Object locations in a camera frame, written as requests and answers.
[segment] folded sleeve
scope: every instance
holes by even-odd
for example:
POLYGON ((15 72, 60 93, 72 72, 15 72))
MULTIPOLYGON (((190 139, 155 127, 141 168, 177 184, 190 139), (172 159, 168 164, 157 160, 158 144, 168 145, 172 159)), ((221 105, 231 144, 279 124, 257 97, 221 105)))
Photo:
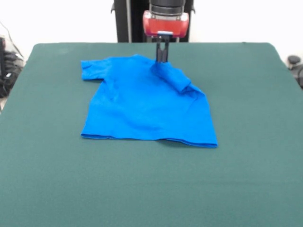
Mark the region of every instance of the folded sleeve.
POLYGON ((110 71, 114 66, 114 58, 94 61, 81 61, 82 79, 106 79, 110 75, 110 71))

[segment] blue t-shirt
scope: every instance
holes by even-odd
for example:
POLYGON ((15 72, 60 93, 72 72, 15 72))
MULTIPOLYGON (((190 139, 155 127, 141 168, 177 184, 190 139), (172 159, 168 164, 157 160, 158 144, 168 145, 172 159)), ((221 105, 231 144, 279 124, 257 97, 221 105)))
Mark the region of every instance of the blue t-shirt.
POLYGON ((205 94, 170 63, 134 55, 81 65, 83 80, 103 79, 90 102, 83 137, 217 147, 205 94))

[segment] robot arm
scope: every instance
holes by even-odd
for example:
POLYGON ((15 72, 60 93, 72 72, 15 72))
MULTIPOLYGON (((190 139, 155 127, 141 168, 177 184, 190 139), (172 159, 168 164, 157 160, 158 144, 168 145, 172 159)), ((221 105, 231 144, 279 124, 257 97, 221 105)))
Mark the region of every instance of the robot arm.
POLYGON ((171 37, 186 36, 189 15, 184 13, 186 0, 150 0, 150 9, 143 14, 143 27, 147 36, 157 39, 157 62, 167 62, 171 37), (164 40, 165 48, 160 48, 164 40))

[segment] green table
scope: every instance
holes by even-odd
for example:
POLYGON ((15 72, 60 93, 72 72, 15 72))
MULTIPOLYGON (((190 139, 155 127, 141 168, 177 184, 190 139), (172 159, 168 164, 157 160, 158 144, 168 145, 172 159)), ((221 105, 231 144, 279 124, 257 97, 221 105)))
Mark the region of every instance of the green table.
POLYGON ((0 116, 1 227, 302 227, 303 93, 269 44, 172 44, 219 147, 80 137, 80 60, 154 44, 39 44, 0 116))

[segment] white wall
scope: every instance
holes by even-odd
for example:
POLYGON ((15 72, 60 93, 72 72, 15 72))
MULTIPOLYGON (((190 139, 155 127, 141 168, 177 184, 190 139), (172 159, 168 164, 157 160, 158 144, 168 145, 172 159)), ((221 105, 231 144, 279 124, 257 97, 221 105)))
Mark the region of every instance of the white wall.
POLYGON ((117 42, 113 0, 6 0, 0 21, 25 57, 37 43, 117 42))
MULTIPOLYGON (((112 3, 7 0, 0 20, 28 57, 36 43, 116 42, 112 3)), ((303 57, 303 0, 195 0, 195 7, 191 42, 270 42, 283 60, 303 57)))
POLYGON ((303 58, 303 0, 195 0, 192 42, 269 42, 303 58))

